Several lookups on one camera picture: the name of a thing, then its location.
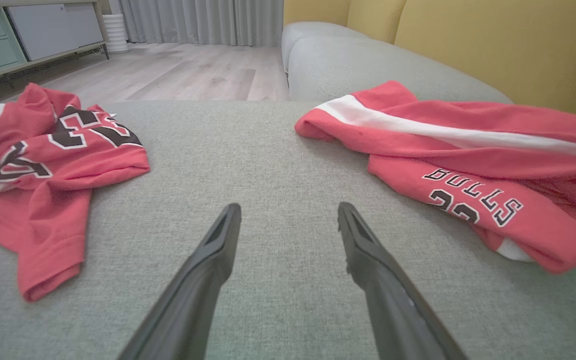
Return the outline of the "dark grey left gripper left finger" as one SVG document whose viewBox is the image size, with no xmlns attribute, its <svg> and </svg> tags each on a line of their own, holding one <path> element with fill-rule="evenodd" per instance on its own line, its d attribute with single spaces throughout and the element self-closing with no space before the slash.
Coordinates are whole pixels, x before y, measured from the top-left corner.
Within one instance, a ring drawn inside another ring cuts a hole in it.
<svg viewBox="0 0 576 360">
<path fill-rule="evenodd" d="M 242 208 L 229 203 L 119 354 L 121 360 L 203 360 L 222 285 L 233 272 Z"/>
</svg>

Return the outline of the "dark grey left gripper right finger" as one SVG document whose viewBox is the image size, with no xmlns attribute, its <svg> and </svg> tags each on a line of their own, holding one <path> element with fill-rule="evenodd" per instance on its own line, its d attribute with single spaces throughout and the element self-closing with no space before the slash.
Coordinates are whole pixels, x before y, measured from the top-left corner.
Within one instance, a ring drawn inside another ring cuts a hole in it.
<svg viewBox="0 0 576 360">
<path fill-rule="evenodd" d="M 338 206 L 347 272 L 364 291 L 382 360 L 464 360 L 466 354 L 352 203 Z"/>
</svg>

